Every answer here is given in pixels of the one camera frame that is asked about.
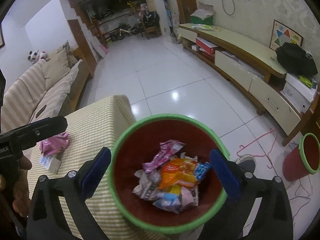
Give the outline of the person's left hand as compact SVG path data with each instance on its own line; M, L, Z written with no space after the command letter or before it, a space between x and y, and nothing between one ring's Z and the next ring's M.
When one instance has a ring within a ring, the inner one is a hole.
M10 208L23 218L27 218L30 210L31 200L29 198L29 186L27 172L32 168L31 161L23 155L19 162L18 178L14 185L9 185L7 178L1 174L1 194Z

